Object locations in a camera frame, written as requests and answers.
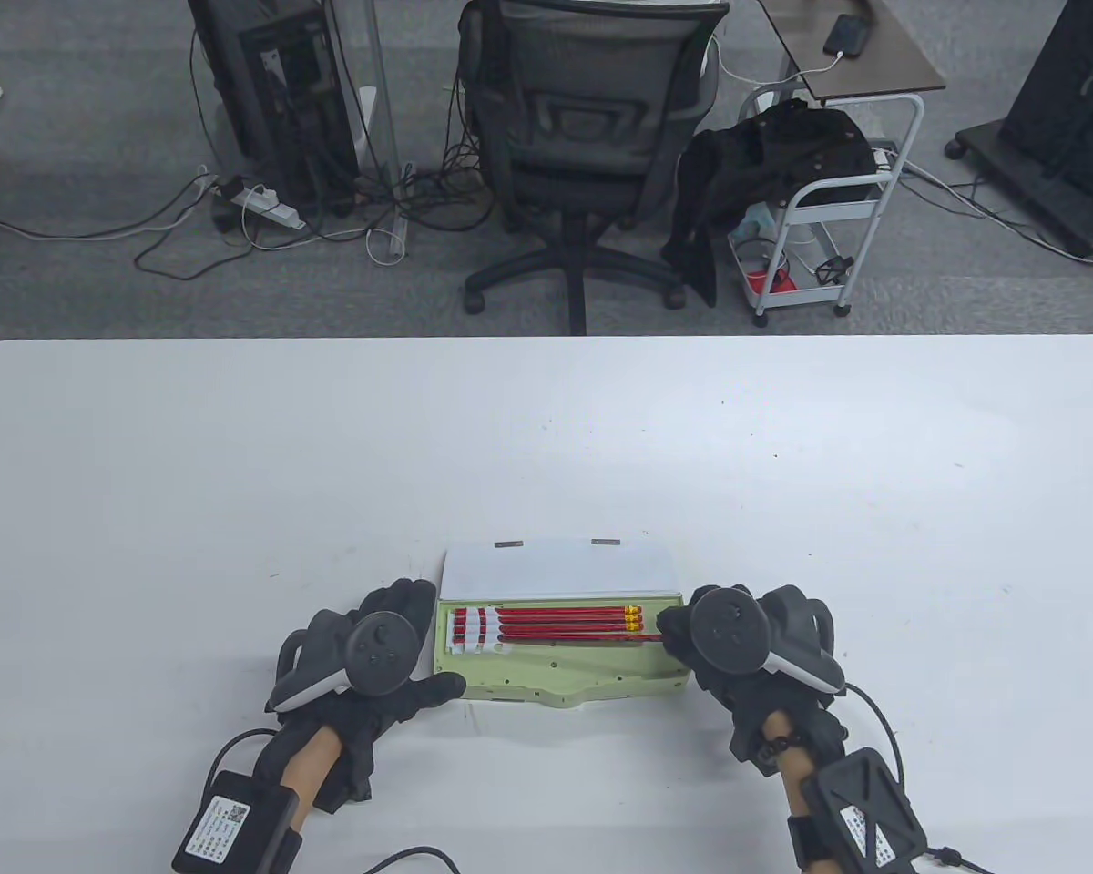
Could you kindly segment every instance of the office chair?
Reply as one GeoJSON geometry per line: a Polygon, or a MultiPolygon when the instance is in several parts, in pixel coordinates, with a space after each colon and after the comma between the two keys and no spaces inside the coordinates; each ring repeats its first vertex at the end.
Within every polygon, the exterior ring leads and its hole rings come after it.
{"type": "Polygon", "coordinates": [[[462,15],[459,74],[483,174],[506,217],[546,244],[470,275],[467,312],[483,311],[485,288],[559,270],[571,333],[585,334],[588,268],[656,283],[669,309],[683,307],[667,264],[598,243],[671,192],[675,164],[716,99],[717,47],[708,40],[727,12],[719,0],[483,0],[462,15]],[[501,33],[500,57],[483,47],[484,32],[501,33]]]}

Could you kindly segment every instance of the label sticker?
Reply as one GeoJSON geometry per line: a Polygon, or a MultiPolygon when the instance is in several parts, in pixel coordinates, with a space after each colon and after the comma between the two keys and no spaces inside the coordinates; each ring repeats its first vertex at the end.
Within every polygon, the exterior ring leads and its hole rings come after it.
{"type": "MultiPolygon", "coordinates": [[[[855,846],[858,848],[860,855],[867,855],[867,815],[854,804],[849,807],[843,807],[842,811],[843,822],[846,823],[846,828],[849,829],[849,836],[854,838],[855,846]]],[[[878,825],[874,827],[874,862],[878,869],[883,869],[883,866],[889,865],[889,863],[895,861],[895,850],[891,849],[891,843],[888,841],[888,836],[883,834],[883,829],[878,825]]]]}
{"type": "Polygon", "coordinates": [[[223,799],[221,794],[210,799],[205,813],[198,820],[198,827],[186,841],[186,852],[221,865],[231,852],[238,837],[238,829],[250,813],[250,804],[223,799]]]}

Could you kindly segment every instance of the black glove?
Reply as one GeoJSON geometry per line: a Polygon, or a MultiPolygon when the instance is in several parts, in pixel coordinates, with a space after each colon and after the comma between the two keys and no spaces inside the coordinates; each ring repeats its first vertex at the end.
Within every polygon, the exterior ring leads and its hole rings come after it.
{"type": "MultiPolygon", "coordinates": [[[[842,741],[846,729],[825,708],[834,696],[810,688],[785,674],[726,674],[705,661],[692,643],[689,627],[692,607],[705,593],[718,587],[701,587],[692,594],[686,607],[668,607],[656,617],[656,627],[663,636],[663,649],[696,676],[696,683],[733,714],[733,740],[729,744],[738,761],[752,761],[767,777],[777,772],[774,751],[768,746],[763,725],[772,714],[785,711],[794,724],[796,737],[789,741],[804,746],[821,767],[837,761],[844,755],[842,741]]],[[[748,592],[745,587],[739,588],[748,592]]]]}
{"type": "MultiPolygon", "coordinates": [[[[424,640],[430,634],[435,601],[437,588],[433,582],[398,579],[391,587],[371,592],[360,609],[348,612],[348,618],[355,623],[360,616],[376,611],[400,613],[424,640]]],[[[343,751],[320,787],[314,806],[334,813],[350,801],[366,801],[372,798],[368,777],[373,772],[373,742],[392,724],[404,723],[425,708],[437,708],[460,698],[466,690],[467,682],[461,674],[445,673],[422,681],[407,681],[404,686],[379,698],[359,695],[351,688],[340,695],[329,692],[297,710],[281,712],[283,728],[263,746],[255,763],[255,777],[279,783],[293,755],[303,749],[322,725],[330,725],[340,736],[343,751]]]]}

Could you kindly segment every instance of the chair base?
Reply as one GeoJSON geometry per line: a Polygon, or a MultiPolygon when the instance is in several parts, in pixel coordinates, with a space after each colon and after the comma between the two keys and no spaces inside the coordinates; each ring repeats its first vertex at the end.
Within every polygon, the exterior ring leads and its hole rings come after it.
{"type": "Polygon", "coordinates": [[[588,307],[583,276],[588,268],[658,284],[663,288],[663,305],[668,309],[683,308],[686,299],[684,287],[680,277],[667,264],[597,245],[598,238],[609,227],[610,221],[601,221],[593,229],[589,229],[587,213],[564,213],[562,236],[546,238],[546,248],[518,255],[468,275],[461,288],[465,309],[471,316],[483,311],[483,292],[502,282],[543,271],[563,271],[571,333],[573,336],[584,336],[588,333],[588,307]]]}

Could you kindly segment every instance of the monitor stand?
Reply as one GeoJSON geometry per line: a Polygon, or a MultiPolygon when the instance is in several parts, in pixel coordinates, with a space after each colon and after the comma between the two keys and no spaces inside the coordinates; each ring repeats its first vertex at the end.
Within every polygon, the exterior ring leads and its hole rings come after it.
{"type": "Polygon", "coordinates": [[[1045,164],[1029,157],[1000,138],[1003,119],[960,130],[942,153],[959,162],[972,153],[1018,205],[1031,206],[1077,258],[1093,255],[1093,199],[1059,174],[1047,174],[1045,164]]]}

